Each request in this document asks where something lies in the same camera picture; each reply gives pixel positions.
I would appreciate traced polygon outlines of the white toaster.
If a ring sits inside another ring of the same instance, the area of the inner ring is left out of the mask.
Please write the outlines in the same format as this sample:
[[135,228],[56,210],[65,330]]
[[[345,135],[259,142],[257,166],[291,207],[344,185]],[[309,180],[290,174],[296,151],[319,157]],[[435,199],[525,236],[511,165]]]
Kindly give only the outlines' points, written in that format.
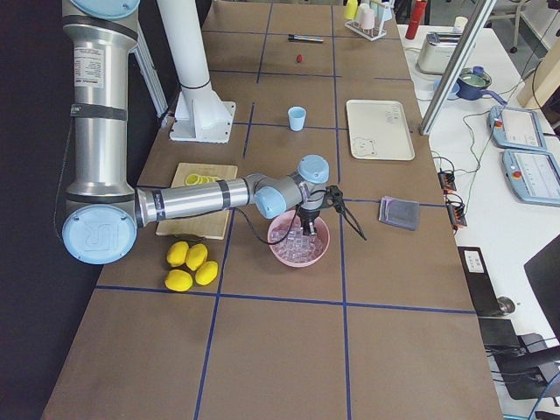
[[428,32],[417,59],[420,72],[443,74],[460,38],[457,32]]

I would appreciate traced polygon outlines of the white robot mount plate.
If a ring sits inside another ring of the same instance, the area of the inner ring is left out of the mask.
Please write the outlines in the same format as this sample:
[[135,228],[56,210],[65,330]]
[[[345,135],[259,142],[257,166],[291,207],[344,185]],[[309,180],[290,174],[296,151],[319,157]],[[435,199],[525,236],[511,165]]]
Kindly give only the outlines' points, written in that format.
[[202,104],[195,99],[187,100],[181,92],[170,139],[176,142],[226,144],[231,135],[235,111],[234,101],[222,101],[215,92]]

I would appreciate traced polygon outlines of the black monitor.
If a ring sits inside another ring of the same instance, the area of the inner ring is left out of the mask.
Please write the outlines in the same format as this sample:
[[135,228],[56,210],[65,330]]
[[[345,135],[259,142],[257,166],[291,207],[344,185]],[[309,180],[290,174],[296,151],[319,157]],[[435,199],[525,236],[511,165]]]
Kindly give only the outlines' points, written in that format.
[[559,236],[524,264],[528,282],[554,335],[559,338]]

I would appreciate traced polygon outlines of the yellow cup on rack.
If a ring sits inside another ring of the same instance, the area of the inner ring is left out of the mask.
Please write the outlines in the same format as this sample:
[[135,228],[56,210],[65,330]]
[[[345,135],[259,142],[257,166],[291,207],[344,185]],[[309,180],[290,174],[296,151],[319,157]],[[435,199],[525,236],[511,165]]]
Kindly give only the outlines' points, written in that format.
[[346,0],[344,9],[344,19],[354,20],[357,16],[359,3],[357,0]]

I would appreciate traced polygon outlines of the light blue plastic cup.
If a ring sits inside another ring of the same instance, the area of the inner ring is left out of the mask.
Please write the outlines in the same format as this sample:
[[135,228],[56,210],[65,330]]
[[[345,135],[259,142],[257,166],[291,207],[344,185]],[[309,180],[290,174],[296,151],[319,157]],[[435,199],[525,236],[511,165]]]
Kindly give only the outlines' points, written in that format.
[[306,109],[300,106],[293,106],[287,112],[289,126],[292,131],[301,131],[305,125]]

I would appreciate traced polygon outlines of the aluminium frame post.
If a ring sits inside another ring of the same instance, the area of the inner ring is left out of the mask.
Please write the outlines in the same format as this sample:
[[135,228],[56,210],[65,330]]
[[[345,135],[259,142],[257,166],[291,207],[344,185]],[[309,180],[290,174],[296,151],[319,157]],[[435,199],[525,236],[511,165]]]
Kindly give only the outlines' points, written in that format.
[[430,105],[419,125],[419,133],[423,136],[430,134],[431,129],[448,99],[453,85],[464,68],[466,61],[472,52],[477,37],[483,29],[485,22],[494,9],[496,0],[479,0],[476,2],[472,15],[468,18],[458,45],[451,55],[450,61],[444,70],[441,81],[430,101]]

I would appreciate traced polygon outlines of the pink cup on rack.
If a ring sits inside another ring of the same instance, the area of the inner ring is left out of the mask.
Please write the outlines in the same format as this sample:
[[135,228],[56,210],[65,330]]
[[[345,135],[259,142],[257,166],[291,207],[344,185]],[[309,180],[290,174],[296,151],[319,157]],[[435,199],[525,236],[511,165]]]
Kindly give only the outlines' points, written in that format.
[[371,8],[359,8],[356,21],[359,28],[364,31],[371,31],[375,28],[375,12]]

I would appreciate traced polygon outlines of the black label box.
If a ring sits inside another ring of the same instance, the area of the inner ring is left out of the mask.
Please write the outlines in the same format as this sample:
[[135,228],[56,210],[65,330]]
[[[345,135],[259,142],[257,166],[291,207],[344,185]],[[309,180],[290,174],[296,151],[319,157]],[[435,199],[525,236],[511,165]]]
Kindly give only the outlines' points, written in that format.
[[472,304],[479,316],[498,317],[502,314],[494,293],[487,266],[480,248],[458,247]]

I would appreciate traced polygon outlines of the red bottle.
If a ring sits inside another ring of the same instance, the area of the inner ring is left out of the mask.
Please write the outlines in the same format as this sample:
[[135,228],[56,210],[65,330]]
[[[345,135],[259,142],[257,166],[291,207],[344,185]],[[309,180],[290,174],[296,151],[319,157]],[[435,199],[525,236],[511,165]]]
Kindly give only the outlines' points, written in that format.
[[409,18],[407,31],[405,32],[406,39],[412,40],[416,37],[417,30],[420,25],[421,19],[424,17],[427,4],[427,0],[416,0],[414,2],[414,7]]

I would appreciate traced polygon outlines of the steel muddler black tip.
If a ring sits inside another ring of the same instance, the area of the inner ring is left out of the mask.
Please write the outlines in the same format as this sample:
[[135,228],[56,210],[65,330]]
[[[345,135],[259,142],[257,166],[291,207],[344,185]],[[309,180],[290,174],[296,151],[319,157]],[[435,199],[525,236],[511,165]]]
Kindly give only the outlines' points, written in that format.
[[300,34],[289,34],[288,40],[290,42],[317,43],[317,44],[322,44],[325,41],[321,37],[307,36],[307,35],[300,35]]

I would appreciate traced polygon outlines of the cream bear serving tray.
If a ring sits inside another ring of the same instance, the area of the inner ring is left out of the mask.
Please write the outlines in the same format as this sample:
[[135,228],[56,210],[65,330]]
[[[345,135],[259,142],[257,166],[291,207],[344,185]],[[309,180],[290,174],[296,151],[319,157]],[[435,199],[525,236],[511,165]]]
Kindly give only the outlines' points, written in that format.
[[411,161],[415,151],[399,101],[348,100],[350,151],[362,160]]

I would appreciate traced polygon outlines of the whole yellow lemon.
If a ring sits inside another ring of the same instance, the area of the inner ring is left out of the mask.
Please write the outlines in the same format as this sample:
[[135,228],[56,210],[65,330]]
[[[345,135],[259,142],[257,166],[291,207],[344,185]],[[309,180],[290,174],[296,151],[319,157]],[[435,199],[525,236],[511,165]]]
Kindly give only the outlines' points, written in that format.
[[186,256],[189,251],[189,244],[186,241],[177,241],[173,243],[166,254],[167,263],[175,268],[186,262]]

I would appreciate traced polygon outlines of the pink bowl of ice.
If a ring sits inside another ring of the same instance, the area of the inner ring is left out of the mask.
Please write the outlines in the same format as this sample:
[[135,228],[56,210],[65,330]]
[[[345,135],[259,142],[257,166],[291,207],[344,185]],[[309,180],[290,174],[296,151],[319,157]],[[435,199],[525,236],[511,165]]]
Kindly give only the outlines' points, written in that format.
[[294,210],[277,216],[269,225],[267,242],[273,255],[283,264],[303,268],[317,262],[328,250],[330,231],[322,218],[314,221],[316,234],[304,235]]

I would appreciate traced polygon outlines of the orange connector block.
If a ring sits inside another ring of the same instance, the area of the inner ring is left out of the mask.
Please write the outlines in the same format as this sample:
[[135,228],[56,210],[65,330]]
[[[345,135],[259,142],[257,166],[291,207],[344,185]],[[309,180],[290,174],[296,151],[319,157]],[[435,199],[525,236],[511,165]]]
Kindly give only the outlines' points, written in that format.
[[455,193],[457,191],[453,171],[440,171],[437,177],[444,193]]
[[447,212],[450,218],[451,227],[454,230],[466,228],[465,205],[456,201],[446,203]]

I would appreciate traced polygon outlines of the blue teach pendant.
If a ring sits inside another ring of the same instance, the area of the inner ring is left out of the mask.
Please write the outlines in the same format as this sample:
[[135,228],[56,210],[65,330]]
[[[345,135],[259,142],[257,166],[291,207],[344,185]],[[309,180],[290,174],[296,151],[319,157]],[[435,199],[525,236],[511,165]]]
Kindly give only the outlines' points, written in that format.
[[521,202],[559,206],[559,165],[550,152],[506,149],[502,152],[502,163]]
[[495,105],[489,111],[488,122],[493,142],[499,148],[547,150],[535,111]]

